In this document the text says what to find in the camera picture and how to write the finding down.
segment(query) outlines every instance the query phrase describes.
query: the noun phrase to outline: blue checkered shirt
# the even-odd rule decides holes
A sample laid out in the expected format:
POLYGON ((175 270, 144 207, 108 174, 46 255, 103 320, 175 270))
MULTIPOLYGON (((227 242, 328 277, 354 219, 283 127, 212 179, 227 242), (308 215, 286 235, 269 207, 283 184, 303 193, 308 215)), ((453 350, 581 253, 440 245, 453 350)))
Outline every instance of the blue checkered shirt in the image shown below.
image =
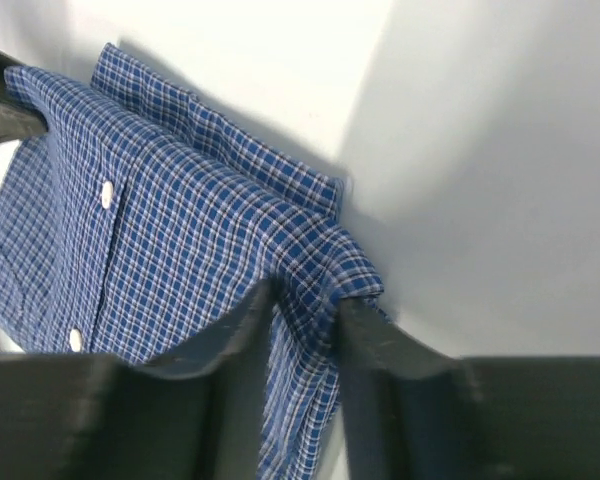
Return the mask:
POLYGON ((90 87, 33 67, 5 77, 49 133, 22 142, 0 191, 0 326, 44 352, 68 352, 77 328, 83 351, 140 363, 274 278, 259 477, 311 478, 336 406, 336 303, 382 292, 337 223, 342 182, 111 45, 90 87))

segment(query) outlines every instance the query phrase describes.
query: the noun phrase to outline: shirt button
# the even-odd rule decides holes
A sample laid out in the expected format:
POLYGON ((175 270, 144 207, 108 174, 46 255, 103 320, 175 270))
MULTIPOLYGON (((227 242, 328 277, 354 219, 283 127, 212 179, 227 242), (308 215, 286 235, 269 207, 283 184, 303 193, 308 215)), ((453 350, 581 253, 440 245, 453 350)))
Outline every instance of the shirt button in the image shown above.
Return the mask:
POLYGON ((111 202, 113 201, 113 183, 107 180, 102 184, 100 199, 102 200, 102 208, 109 210, 109 208, 111 208, 111 202))
POLYGON ((82 351, 82 333, 77 328, 74 328, 69 333, 69 346, 72 352, 82 351))

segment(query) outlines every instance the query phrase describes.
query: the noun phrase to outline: garment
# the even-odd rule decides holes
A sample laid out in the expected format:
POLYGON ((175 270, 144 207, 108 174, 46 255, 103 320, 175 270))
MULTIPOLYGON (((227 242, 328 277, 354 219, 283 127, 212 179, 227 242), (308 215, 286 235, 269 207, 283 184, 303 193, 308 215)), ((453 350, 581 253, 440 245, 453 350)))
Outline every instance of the garment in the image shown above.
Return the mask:
POLYGON ((26 351, 145 362, 256 281, 279 287, 260 478, 310 478, 334 411, 339 299, 382 283, 337 223, 342 183, 267 147, 107 45, 91 87, 33 67, 10 94, 49 133, 0 191, 0 326, 26 351))

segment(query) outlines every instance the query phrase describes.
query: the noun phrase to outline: checkered pattern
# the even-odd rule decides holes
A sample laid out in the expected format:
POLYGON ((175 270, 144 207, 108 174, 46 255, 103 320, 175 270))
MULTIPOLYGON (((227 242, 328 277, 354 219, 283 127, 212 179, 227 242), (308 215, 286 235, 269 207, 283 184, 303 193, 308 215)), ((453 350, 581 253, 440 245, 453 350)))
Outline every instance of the checkered pattern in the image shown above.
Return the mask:
POLYGON ((79 328, 86 351, 144 362, 274 278, 259 477, 311 478, 337 397, 335 305, 382 291, 336 222, 341 183, 112 46, 93 88, 29 67, 6 79, 50 133, 23 142, 0 192, 0 325, 25 350, 67 352, 79 328))

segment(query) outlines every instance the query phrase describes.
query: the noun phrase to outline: blue fabric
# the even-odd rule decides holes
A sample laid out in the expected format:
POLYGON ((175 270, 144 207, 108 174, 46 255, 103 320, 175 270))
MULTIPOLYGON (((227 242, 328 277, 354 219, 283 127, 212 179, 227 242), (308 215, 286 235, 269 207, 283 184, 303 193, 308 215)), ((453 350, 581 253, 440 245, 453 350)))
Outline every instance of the blue fabric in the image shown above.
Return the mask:
POLYGON ((311 478, 337 398, 336 304, 382 292, 337 223, 342 183, 111 45, 91 87, 5 78, 49 133, 22 143, 0 191, 0 325, 27 351, 69 352, 78 328, 84 351, 140 363, 275 278, 259 476, 311 478))

